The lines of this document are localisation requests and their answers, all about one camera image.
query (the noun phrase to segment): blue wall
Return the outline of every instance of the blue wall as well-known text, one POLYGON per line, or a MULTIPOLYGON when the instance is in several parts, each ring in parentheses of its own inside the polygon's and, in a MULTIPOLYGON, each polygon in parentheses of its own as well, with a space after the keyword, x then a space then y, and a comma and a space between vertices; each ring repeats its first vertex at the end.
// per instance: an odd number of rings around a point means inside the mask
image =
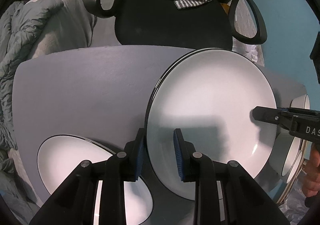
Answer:
POLYGON ((309 55, 319 22, 305 0, 254 0, 265 20, 265 67, 304 84, 311 109, 320 110, 320 85, 309 55))

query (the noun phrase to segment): table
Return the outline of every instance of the table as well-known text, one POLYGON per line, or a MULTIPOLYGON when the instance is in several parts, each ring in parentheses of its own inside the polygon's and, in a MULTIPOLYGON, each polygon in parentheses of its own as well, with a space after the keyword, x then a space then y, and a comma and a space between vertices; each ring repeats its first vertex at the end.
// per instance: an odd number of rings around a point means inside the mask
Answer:
MULTIPOLYGON (((161 75, 189 51, 156 46, 82 48, 19 65, 12 94, 15 136, 26 173, 43 202, 50 195, 37 169, 41 143, 56 134, 74 134, 121 151, 144 126, 148 100, 161 75)), ((306 93, 302 84, 259 68, 277 106, 289 107, 292 99, 306 93)), ((154 209, 143 224, 192 224, 193 201, 164 187, 146 153, 144 159, 142 176, 153 195, 154 209)), ((268 166, 264 169, 260 180, 270 177, 268 166)))

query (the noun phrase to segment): gray comforter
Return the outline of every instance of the gray comforter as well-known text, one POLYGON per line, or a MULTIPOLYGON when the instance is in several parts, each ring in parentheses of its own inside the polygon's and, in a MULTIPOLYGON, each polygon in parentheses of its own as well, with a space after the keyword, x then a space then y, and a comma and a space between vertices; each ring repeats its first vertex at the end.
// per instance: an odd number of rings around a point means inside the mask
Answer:
MULTIPOLYGON (((12 121, 12 87, 18 65, 29 54, 52 15, 64 6, 62 0, 14 2, 0 19, 0 149, 17 149, 12 121)), ((8 168, 0 154, 0 169, 8 168)))

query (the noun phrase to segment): human hand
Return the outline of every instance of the human hand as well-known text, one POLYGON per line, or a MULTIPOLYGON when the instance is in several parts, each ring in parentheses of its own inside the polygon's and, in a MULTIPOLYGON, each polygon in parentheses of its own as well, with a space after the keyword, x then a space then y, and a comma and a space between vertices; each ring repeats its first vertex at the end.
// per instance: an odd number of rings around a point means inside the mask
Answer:
POLYGON ((315 144, 311 146, 310 160, 304 171, 307 173, 303 180, 302 192, 306 197, 314 196, 320 190, 320 153, 315 144))

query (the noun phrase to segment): metal screw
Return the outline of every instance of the metal screw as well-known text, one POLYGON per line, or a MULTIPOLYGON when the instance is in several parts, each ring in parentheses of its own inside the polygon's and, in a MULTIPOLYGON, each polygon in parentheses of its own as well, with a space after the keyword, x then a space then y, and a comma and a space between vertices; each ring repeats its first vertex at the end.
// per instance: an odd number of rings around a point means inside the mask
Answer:
POLYGON ((126 152, 119 152, 119 153, 117 154, 117 157, 119 157, 119 158, 124 158, 126 155, 127 155, 126 152))
POLYGON ((229 164, 232 166, 232 167, 238 167, 239 163, 237 161, 234 161, 234 160, 231 160, 229 162, 229 164))
POLYGON ((83 160, 83 161, 80 163, 80 165, 81 165, 82 167, 87 167, 88 165, 90 165, 90 161, 89 161, 89 160, 83 160))
POLYGON ((202 154, 200 152, 194 152, 192 155, 194 158, 201 158, 202 157, 202 154))

